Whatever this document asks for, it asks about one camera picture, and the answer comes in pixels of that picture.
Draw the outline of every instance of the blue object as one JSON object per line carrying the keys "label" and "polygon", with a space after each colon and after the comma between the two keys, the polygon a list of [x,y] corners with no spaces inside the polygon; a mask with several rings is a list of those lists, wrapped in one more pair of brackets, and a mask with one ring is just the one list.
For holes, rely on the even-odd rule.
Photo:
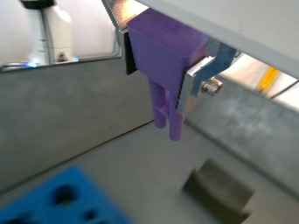
{"label": "blue object", "polygon": [[132,224],[80,169],[71,167],[0,211],[0,224]]}
{"label": "blue object", "polygon": [[33,62],[28,62],[28,63],[27,63],[27,66],[28,66],[28,67],[37,67],[36,64],[35,64]]}

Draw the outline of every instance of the gray table surface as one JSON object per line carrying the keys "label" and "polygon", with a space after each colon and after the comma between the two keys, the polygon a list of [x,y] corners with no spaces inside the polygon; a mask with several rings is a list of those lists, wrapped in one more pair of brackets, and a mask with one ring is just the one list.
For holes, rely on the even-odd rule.
{"label": "gray table surface", "polygon": [[149,123],[76,157],[0,196],[0,206],[28,193],[67,167],[77,165],[127,215],[141,224],[217,221],[183,193],[183,184],[207,158],[255,190],[247,204],[252,211],[244,224],[295,224],[299,202],[272,182],[252,171],[196,130],[184,127],[180,142],[168,139],[168,130]]}

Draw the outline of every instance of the gray wall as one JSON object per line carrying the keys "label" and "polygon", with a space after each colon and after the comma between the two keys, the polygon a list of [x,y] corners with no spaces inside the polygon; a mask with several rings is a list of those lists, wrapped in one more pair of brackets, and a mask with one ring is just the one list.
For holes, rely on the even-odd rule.
{"label": "gray wall", "polygon": [[120,59],[0,73],[0,192],[152,120]]}

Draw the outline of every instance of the metal bracket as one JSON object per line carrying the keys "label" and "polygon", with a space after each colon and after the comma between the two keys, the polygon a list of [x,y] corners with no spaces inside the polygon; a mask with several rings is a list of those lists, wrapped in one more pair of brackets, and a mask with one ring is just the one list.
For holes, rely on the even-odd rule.
{"label": "metal bracket", "polygon": [[200,59],[199,63],[187,70],[183,77],[176,111],[184,116],[199,102],[201,84],[229,68],[237,50],[220,43],[215,38],[209,38],[205,51],[209,56]]}
{"label": "metal bracket", "polygon": [[144,11],[144,8],[137,7],[139,3],[133,0],[101,0],[101,2],[116,27],[116,41],[121,47],[123,73],[131,74],[136,71],[136,63],[128,37],[127,22]]}

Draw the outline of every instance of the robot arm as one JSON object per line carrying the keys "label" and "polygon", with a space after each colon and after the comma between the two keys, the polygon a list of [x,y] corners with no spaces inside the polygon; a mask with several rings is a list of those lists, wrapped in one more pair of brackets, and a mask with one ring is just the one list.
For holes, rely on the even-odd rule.
{"label": "robot arm", "polygon": [[136,69],[148,77],[153,122],[169,120],[169,138],[181,137],[185,114],[199,94],[216,95],[221,83],[213,78],[225,70],[236,50],[157,11],[132,11],[131,0],[103,0],[116,27],[123,50],[123,71]]}

